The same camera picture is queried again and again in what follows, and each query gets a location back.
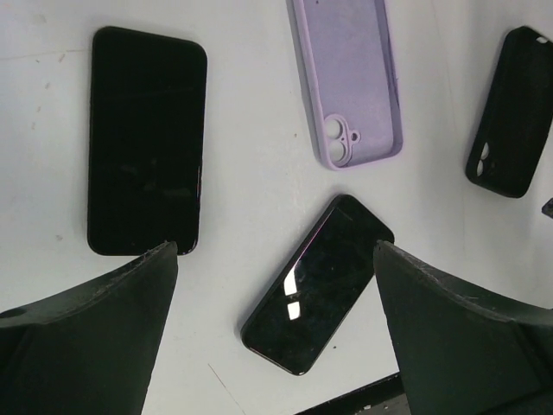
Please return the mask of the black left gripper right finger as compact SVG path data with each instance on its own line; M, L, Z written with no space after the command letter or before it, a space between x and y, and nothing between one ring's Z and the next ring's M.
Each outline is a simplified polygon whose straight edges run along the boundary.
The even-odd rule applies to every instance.
M387 241L374 270L413 414L550 414L552 311L438 270Z

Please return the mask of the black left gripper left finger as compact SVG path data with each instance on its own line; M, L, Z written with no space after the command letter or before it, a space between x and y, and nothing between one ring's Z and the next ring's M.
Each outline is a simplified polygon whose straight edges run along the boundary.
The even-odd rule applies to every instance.
M178 275L165 242L1 314L3 414L139 414Z

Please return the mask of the lilac silicone phone case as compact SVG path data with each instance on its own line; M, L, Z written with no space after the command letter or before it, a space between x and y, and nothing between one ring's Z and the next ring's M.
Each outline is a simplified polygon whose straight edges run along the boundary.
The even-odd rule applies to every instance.
M321 162L352 169L403 148L385 2L294 1Z

